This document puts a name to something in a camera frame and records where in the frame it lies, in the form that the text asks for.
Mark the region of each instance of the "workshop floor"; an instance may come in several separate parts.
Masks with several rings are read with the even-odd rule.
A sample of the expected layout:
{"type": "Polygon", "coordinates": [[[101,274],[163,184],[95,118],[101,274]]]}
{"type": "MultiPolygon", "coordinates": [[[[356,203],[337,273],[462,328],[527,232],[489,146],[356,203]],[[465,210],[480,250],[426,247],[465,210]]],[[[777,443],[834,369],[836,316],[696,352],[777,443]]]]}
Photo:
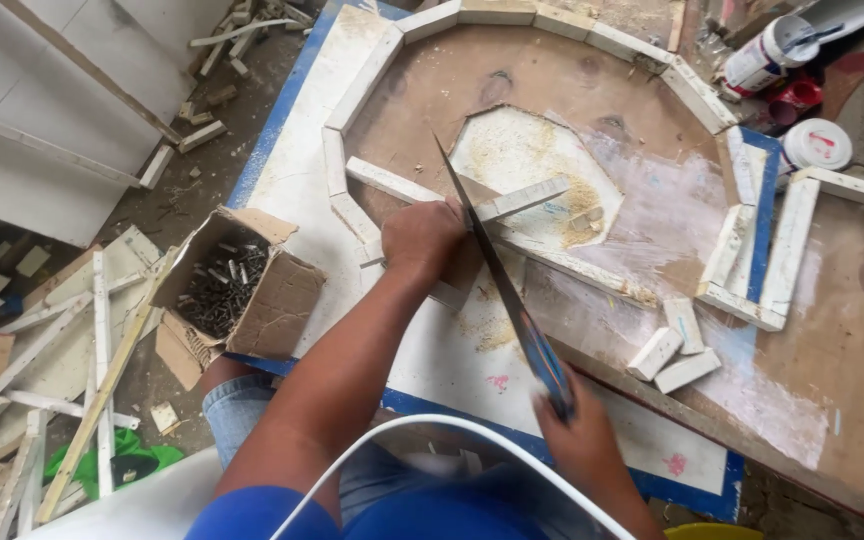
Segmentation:
{"type": "MultiPolygon", "coordinates": [[[[252,77],[247,80],[239,77],[228,62],[223,62],[209,80],[199,85],[191,99],[204,111],[207,93],[235,85],[238,97],[212,109],[213,115],[227,126],[228,133],[191,153],[176,154],[155,190],[128,190],[98,240],[108,243],[135,225],[162,249],[179,245],[217,205],[225,203],[304,43],[300,32],[272,29],[267,39],[248,52],[246,64],[252,77]],[[197,179],[189,177],[193,167],[201,171],[197,179]]],[[[183,135],[193,131],[185,120],[175,120],[173,128],[183,135]]],[[[139,344],[115,392],[116,411],[141,417],[139,435],[146,445],[171,445],[186,455],[213,444],[201,402],[198,390],[186,392],[159,359],[154,334],[139,344]],[[162,402],[171,403],[184,422],[174,436],[161,436],[149,414],[152,406],[162,402]]],[[[54,427],[50,427],[50,446],[71,439],[75,426],[68,418],[56,419],[54,427]]],[[[416,444],[414,438],[413,434],[405,435],[398,443],[412,451],[425,446],[416,444]]],[[[386,442],[397,445],[395,438],[387,438],[386,442]]],[[[766,538],[864,538],[863,521],[754,464],[746,467],[742,493],[739,524],[762,531],[766,538]]],[[[650,507],[655,518],[668,527],[706,521],[663,501],[654,499],[650,507]]]]}

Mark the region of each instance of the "green cloth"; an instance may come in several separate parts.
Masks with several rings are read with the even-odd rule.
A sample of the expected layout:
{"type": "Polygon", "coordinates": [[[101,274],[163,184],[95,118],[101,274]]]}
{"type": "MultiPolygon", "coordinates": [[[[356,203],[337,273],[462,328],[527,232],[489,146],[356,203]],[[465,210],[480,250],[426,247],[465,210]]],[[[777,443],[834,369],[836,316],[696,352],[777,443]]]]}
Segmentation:
{"type": "MultiPolygon", "coordinates": [[[[175,447],[171,446],[152,446],[150,448],[142,448],[141,441],[135,431],[126,427],[115,428],[115,456],[145,456],[158,460],[158,467],[155,472],[178,462],[185,456],[175,447]]],[[[49,462],[45,465],[45,480],[51,482],[59,472],[59,467],[63,464],[66,458],[66,452],[69,450],[69,445],[65,445],[55,451],[49,462]]],[[[85,495],[92,501],[99,499],[99,450],[92,448],[82,455],[78,461],[78,468],[72,474],[72,480],[81,483],[85,495]]],[[[126,482],[122,485],[128,485],[131,482],[126,482]]]]}

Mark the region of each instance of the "workbench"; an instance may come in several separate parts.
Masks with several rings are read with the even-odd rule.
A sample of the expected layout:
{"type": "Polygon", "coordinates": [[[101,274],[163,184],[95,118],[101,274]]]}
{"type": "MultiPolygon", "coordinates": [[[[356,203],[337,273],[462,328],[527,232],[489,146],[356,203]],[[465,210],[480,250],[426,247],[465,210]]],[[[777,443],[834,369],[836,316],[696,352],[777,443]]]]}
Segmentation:
{"type": "MultiPolygon", "coordinates": [[[[407,11],[383,4],[330,1],[318,17],[270,111],[228,205],[253,207],[298,230],[285,243],[328,280],[294,355],[309,347],[378,279],[360,270],[353,234],[330,211],[321,128],[390,20],[407,11]]],[[[516,286],[527,283],[523,258],[505,257],[516,286]]],[[[475,287],[490,284],[483,268],[475,287]]],[[[532,412],[534,378],[513,339],[498,339],[505,308],[496,295],[471,295],[456,313],[426,300],[399,348],[382,407],[400,414],[437,412],[473,419],[550,461],[532,412]]],[[[287,375],[287,362],[240,357],[287,375]]],[[[620,450],[643,497],[734,522],[743,458],[640,404],[589,381],[606,404],[620,450]]]]}

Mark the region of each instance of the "person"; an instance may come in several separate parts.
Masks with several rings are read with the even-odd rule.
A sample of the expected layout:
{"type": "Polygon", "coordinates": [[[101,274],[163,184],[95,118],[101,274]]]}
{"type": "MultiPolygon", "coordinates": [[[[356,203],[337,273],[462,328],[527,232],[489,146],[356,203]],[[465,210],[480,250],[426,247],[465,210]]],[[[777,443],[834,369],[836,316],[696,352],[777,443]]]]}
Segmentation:
{"type": "MultiPolygon", "coordinates": [[[[459,202],[417,202],[382,227],[387,268],[297,362],[272,378],[219,357],[202,375],[203,412],[224,472],[187,540],[272,536],[319,477],[369,427],[406,327],[466,234],[459,202]]],[[[622,462],[605,408],[569,372],[576,413],[535,398],[558,473],[640,540],[665,538],[622,462]]],[[[578,539],[604,527],[522,463],[447,480],[369,442],[285,529],[302,539],[578,539]]]]}

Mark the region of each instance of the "hand saw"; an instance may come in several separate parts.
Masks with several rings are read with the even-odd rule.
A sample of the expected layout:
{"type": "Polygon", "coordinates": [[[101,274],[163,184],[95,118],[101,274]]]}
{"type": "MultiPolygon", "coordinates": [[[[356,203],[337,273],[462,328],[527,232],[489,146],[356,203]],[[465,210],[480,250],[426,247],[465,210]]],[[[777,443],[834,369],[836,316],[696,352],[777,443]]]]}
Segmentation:
{"type": "Polygon", "coordinates": [[[525,310],[525,304],[522,303],[522,298],[516,292],[516,288],[512,285],[512,280],[509,274],[506,273],[502,266],[502,261],[498,258],[496,247],[493,246],[492,240],[489,240],[489,234],[486,232],[486,227],[482,225],[482,220],[475,213],[472,201],[469,200],[469,194],[462,187],[462,182],[459,181],[458,175],[455,174],[455,169],[452,168],[452,163],[449,162],[449,156],[442,148],[442,143],[439,138],[432,133],[435,142],[438,145],[438,152],[441,153],[441,158],[445,162],[445,168],[448,170],[448,175],[452,177],[452,184],[455,185],[455,190],[459,192],[459,199],[462,201],[462,207],[468,213],[469,219],[472,221],[472,233],[475,235],[475,240],[479,242],[479,248],[482,250],[482,257],[486,260],[488,271],[495,280],[495,286],[498,289],[498,294],[502,298],[502,304],[505,305],[506,312],[509,313],[511,325],[515,329],[515,335],[518,337],[518,342],[522,346],[522,351],[525,353],[525,359],[532,368],[532,373],[542,382],[546,390],[548,390],[549,402],[552,403],[552,408],[555,410],[558,418],[562,422],[568,422],[574,413],[574,401],[572,392],[569,388],[569,382],[566,379],[566,374],[562,369],[562,364],[559,363],[558,357],[549,346],[546,335],[539,330],[536,322],[525,310]]]}

